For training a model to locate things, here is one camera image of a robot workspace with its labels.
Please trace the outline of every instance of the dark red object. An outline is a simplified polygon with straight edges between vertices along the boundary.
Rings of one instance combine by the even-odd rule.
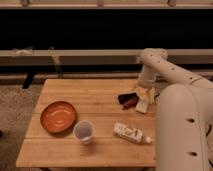
[[[136,93],[120,94],[118,95],[118,100],[120,104],[124,104],[133,97],[137,97],[137,94]]]
[[[131,98],[131,99],[128,100],[126,103],[124,103],[123,108],[124,108],[124,109],[129,109],[129,108],[131,108],[131,107],[136,106],[137,103],[138,103],[138,100],[139,100],[139,97],[138,97],[138,96]]]

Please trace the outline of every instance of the table leg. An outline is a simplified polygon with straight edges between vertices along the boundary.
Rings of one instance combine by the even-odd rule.
[[[40,168],[41,169],[41,171],[51,171],[49,168],[47,168],[47,167],[41,167]]]
[[[24,84],[22,86],[23,89],[28,89],[30,87],[30,84],[32,83],[35,75],[36,75],[35,72],[27,74],[27,78],[25,79]]]

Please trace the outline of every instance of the floor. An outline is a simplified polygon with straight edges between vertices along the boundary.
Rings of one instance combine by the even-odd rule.
[[[158,91],[167,84],[158,83]],[[38,171],[39,169],[16,168],[15,162],[21,147],[26,129],[28,127],[31,113],[36,105],[42,89],[42,82],[32,84],[29,89],[22,89],[21,82],[9,85],[0,81],[0,130],[4,132],[0,138],[0,171]],[[213,133],[208,138],[210,150],[213,151]],[[93,171],[93,170],[141,170],[139,168],[84,168],[84,169],[53,169],[54,171]]]

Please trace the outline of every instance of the black wall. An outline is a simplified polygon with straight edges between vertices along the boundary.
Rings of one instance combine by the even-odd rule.
[[[0,49],[213,48],[213,10],[1,10]]]

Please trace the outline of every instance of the wooden slat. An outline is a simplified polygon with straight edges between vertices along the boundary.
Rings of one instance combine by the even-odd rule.
[[[42,94],[39,98],[39,103],[50,103],[53,101],[69,101],[73,104],[118,104],[117,95],[111,94],[63,94],[61,97],[59,93],[57,94]]]
[[[131,144],[96,138],[85,146],[75,139],[25,139],[17,167],[144,167],[155,165],[155,142]]]
[[[100,89],[102,88],[100,86],[108,86],[111,88],[114,86],[128,87],[136,83],[137,79],[100,79],[100,81],[97,79],[48,79],[45,82],[48,88],[55,86],[75,86],[75,88],[79,88],[79,86],[85,86],[85,88],[94,86]]]
[[[155,118],[143,115],[122,115],[122,114],[100,114],[86,115],[81,114],[78,116],[78,121],[89,120],[94,124],[94,136],[96,138],[112,138],[113,127],[115,122],[121,122],[134,126],[153,139],[155,138]],[[40,116],[34,115],[31,119],[30,125],[27,130],[26,138],[73,138],[72,128],[63,134],[49,134],[40,124]]]
[[[41,114],[42,111],[46,108],[47,105],[49,105],[50,103],[42,103],[42,104],[38,104],[35,108],[35,112],[36,114]],[[77,111],[77,113],[87,113],[87,114],[104,114],[104,113],[112,113],[112,114],[135,114],[136,111],[135,109],[131,108],[128,110],[122,110],[122,106],[121,105],[111,105],[111,104],[75,104],[72,103]],[[153,114],[155,112],[155,106],[154,105],[150,105],[148,108],[147,113],[151,113]]]
[[[80,87],[78,88],[72,88],[72,86],[68,87],[68,86],[64,86],[63,89],[60,88],[58,89],[58,87],[51,87],[51,89],[46,89],[45,91],[43,91],[43,94],[65,94],[65,93],[70,93],[70,94],[118,94],[118,93],[122,93],[122,92],[129,92],[129,91],[133,91],[133,88],[131,87],[114,87],[114,88],[107,88],[107,87],[103,87],[103,89],[96,89],[96,87],[93,88],[85,88],[85,89],[81,89]]]

